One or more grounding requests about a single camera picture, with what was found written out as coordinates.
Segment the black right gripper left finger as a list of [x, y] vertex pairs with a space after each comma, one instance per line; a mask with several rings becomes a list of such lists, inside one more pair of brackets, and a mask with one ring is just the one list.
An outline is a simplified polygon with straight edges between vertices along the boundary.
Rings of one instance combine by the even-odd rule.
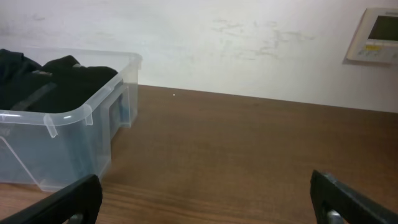
[[91, 174], [1, 220], [1, 224], [95, 224], [102, 199], [99, 177]]

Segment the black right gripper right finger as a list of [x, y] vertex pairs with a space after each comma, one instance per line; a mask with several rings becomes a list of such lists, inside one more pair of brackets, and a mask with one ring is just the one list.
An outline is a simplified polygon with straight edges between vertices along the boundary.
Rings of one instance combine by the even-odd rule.
[[360, 194], [331, 174], [314, 170], [310, 196], [317, 223], [396, 224], [397, 214]]

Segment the clear plastic storage bin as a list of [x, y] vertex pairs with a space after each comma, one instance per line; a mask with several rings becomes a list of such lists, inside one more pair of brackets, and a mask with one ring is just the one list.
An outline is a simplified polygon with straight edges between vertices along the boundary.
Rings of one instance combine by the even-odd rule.
[[82, 106], [66, 113], [27, 110], [49, 86], [51, 74], [41, 68], [13, 85], [17, 99], [10, 110], [1, 109], [1, 182], [56, 191], [88, 174], [103, 176], [111, 165], [112, 138], [137, 117], [142, 57], [69, 49], [13, 52], [22, 52], [42, 67], [71, 55], [85, 67], [110, 67], [118, 74]]

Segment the black garment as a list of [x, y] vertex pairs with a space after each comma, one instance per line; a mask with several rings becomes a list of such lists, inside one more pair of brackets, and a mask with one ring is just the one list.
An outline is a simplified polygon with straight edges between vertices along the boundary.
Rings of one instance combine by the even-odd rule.
[[10, 110], [17, 99], [18, 85], [28, 74], [42, 66], [26, 57], [22, 52], [1, 49], [1, 109]]
[[49, 86], [28, 106], [31, 112], [75, 110], [118, 74], [110, 67], [85, 67], [71, 55], [47, 62], [41, 71], [51, 74]]

